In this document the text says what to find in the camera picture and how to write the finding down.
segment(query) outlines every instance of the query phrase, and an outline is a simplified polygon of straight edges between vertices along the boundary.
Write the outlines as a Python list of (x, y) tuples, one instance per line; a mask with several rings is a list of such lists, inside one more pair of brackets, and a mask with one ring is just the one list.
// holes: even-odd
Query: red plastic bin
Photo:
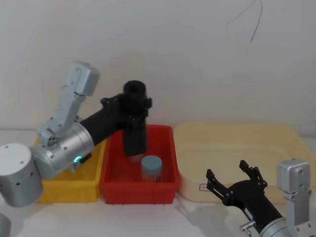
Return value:
[(141, 165), (123, 153), (122, 132), (107, 140), (100, 186), (107, 204), (172, 204), (180, 178), (172, 128), (147, 125), (148, 150), (162, 160), (161, 181), (141, 182)]

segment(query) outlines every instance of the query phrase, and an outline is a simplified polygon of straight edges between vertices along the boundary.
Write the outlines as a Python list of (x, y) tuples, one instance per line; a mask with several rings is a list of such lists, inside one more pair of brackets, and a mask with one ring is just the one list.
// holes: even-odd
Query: cream plastic tray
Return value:
[(259, 167), (268, 182), (265, 189), (272, 203), (284, 203), (277, 188), (277, 164), (299, 158), (311, 164), (311, 188), (316, 185), (316, 161), (311, 152), (292, 129), (280, 125), (183, 123), (175, 128), (174, 141), (179, 173), (180, 193), (199, 202), (220, 202), (206, 189), (206, 171), (226, 187), (249, 179), (239, 168), (244, 159), (250, 166)]

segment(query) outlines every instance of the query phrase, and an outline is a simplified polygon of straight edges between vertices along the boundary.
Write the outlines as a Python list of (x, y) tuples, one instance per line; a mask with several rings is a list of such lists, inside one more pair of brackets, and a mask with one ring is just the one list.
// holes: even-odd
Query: white wall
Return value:
[(131, 79), (150, 122), (280, 122), (316, 132), (316, 1), (0, 0), (0, 127), (52, 115), (72, 60), (101, 72), (83, 117)]

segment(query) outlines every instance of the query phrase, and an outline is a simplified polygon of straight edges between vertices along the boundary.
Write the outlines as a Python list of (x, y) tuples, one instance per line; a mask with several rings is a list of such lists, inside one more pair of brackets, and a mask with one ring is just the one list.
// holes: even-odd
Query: robotic arm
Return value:
[(89, 158), (95, 145), (118, 130), (123, 130), (127, 156), (147, 150), (146, 117), (152, 100), (140, 81), (129, 81), (123, 93), (103, 98), (103, 108), (92, 116), (84, 120), (77, 116), (98, 79), (96, 69), (75, 62), (62, 88), (57, 113), (38, 130), (40, 143), (30, 148), (22, 144), (0, 147), (0, 193), (8, 205), (24, 207), (34, 203), (42, 194), (42, 179), (51, 179), (67, 168), (75, 171)]
[(286, 219), (265, 197), (267, 182), (258, 167), (249, 167), (242, 160), (239, 167), (250, 180), (237, 182), (226, 188), (208, 170), (207, 188), (222, 200), (225, 206), (236, 206), (243, 211), (249, 222), (240, 226), (251, 237), (254, 227), (260, 237), (314, 237), (309, 223), (310, 165), (302, 160), (288, 160), (277, 166), (277, 185), (286, 198)]

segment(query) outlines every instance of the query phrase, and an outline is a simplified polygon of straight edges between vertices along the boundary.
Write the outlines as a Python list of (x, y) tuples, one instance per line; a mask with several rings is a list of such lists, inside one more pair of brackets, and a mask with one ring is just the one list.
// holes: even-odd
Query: green indicator light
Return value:
[(74, 163), (77, 163), (81, 158), (82, 158), (82, 157), (76, 157), (76, 158), (74, 159)]

